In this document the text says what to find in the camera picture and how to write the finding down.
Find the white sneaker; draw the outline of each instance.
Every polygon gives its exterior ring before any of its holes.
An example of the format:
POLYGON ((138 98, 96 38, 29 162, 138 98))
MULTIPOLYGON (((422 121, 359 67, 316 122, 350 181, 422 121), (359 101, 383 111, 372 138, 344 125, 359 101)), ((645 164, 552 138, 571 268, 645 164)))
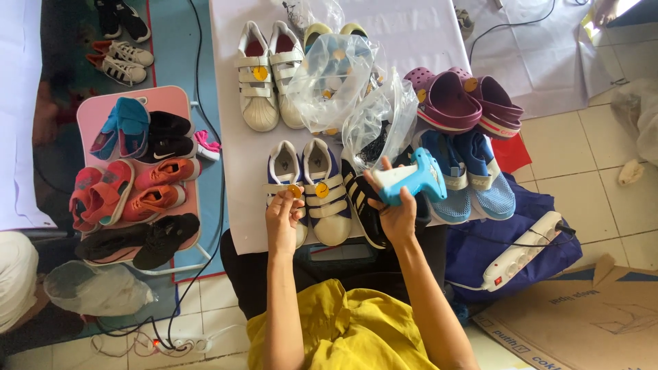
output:
POLYGON ((95 41, 91 45, 94 50, 101 54, 107 54, 114 59, 137 63, 143 66, 153 64, 153 54, 146 50, 138 49, 127 41, 95 41))
POLYGON ((137 63, 120 61, 109 55, 87 54, 87 60, 119 84, 132 87, 146 79, 144 66, 137 63))
POLYGON ((295 105, 288 99, 286 91, 295 71, 304 59, 304 52, 295 34, 285 22, 277 20, 270 38, 270 64, 279 91, 279 112, 290 128, 304 128, 304 122, 295 105))
POLYGON ((240 108, 249 127, 266 132, 279 122, 279 108, 274 93, 270 49, 258 26, 249 21, 245 24, 238 45, 238 69, 240 82, 240 108))
POLYGON ((352 210, 336 158, 325 142, 315 138, 306 144, 301 162, 313 232, 320 243, 337 246, 352 229, 352 210))
MULTIPOLYGON (((296 184, 299 187, 304 186, 301 179, 301 169, 299 166, 299 157, 295 147, 288 141, 282 141, 272 148, 270 159, 267 162, 267 184, 263 184, 267 206, 269 207, 274 200, 276 193, 281 190, 287 190, 290 184, 296 184)), ((301 195, 301 200, 305 201, 305 194, 301 195)), ((301 218, 297 221, 297 245, 301 247, 308 234, 309 219, 306 216, 304 207, 299 209, 301 218)))

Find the yellow shirt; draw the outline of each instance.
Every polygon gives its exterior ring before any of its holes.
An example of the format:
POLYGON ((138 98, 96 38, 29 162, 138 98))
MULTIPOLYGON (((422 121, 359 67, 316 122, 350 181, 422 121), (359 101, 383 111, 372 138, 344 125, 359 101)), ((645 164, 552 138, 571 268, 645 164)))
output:
MULTIPOLYGON (((370 289, 345 292, 327 280, 297 293, 305 369, 437 369, 427 358, 411 307, 370 289)), ((247 322, 249 368, 263 368, 267 313, 247 322)))

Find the nike swoosh logo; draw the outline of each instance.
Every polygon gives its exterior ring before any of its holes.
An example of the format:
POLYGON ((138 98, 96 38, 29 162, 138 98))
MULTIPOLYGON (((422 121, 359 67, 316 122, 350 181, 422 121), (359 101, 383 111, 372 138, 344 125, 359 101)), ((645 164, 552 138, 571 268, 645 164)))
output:
POLYGON ((157 154, 154 153, 154 154, 153 154, 153 158, 156 158, 156 159, 162 159, 162 158, 164 158, 164 157, 168 157, 168 156, 170 156, 170 155, 172 155, 172 154, 176 154, 176 153, 169 153, 169 154, 165 154, 165 155, 157 155, 157 154))
POLYGON ((137 14, 137 11, 135 10, 135 8, 131 7, 130 5, 128 5, 128 7, 132 11, 132 16, 136 16, 137 18, 139 18, 139 14, 137 14))

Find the pink board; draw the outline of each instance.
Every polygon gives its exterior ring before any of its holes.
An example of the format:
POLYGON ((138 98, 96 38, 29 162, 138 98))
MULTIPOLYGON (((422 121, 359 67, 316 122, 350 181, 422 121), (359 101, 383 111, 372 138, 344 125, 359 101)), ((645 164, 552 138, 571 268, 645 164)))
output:
MULTIPOLYGON (((102 161, 92 156, 89 154, 88 150, 91 147, 94 139, 96 139, 98 131, 100 131, 101 127, 103 127, 105 124, 107 116, 110 114, 110 111, 116 104, 116 101, 119 97, 133 97, 135 99, 139 99, 142 103, 145 104, 146 109, 148 109, 149 112, 165 111, 190 119, 190 101, 188 99, 188 95, 178 86, 163 86, 126 93, 115 93, 112 95, 91 97, 85 100, 80 105, 80 108, 78 108, 78 126, 80 127, 80 135, 82 136, 82 143, 85 149, 84 159, 87 166, 99 166, 105 169, 109 163, 115 159, 118 159, 118 148, 114 149, 113 157, 109 161, 102 161)), ((135 177, 137 177, 142 171, 153 166, 137 162, 134 159, 129 159, 129 161, 135 168, 135 177)), ((188 193, 187 202, 179 207, 169 209, 167 212, 160 215, 158 219, 164 217, 165 215, 182 215, 184 213, 194 213, 197 215, 197 217, 199 217, 199 198, 197 196, 199 190, 197 188, 197 182, 196 180, 187 181, 183 183, 183 185, 188 193)), ((138 194, 139 191, 133 188, 130 192, 128 201, 130 201, 130 199, 137 196, 138 194)), ((119 221, 112 226, 107 226, 104 228, 121 228, 126 226, 130 226, 130 224, 119 221)), ((199 230, 199 232, 197 232, 183 244, 181 244, 178 250, 186 250, 194 246, 194 244, 196 244, 199 240, 200 236, 201 230, 199 230)), ((95 263, 107 264, 126 262, 132 260, 140 249, 141 247, 124 248, 107 258, 86 262, 90 265, 94 265, 95 263)))

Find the black pants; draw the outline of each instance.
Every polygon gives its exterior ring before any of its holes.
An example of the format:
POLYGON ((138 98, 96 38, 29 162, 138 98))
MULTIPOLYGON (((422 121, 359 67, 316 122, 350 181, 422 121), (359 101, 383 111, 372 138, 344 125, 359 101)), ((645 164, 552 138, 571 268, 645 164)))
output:
MULTIPOLYGON (((445 274, 446 231, 446 225, 432 226, 425 228, 424 232, 418 236, 425 259, 441 288, 443 288, 445 274)), ((238 297, 238 305, 247 319, 265 312, 267 308, 267 252, 238 255, 233 244, 231 230, 227 230, 222 235, 220 254, 226 274, 238 297)), ((345 264, 329 271, 320 272, 305 261, 293 259, 293 275, 297 292, 330 278, 336 278, 343 284, 345 291, 368 288, 409 303, 409 295, 402 278, 400 264, 392 249, 380 252, 376 261, 370 265, 356 269, 345 264)))

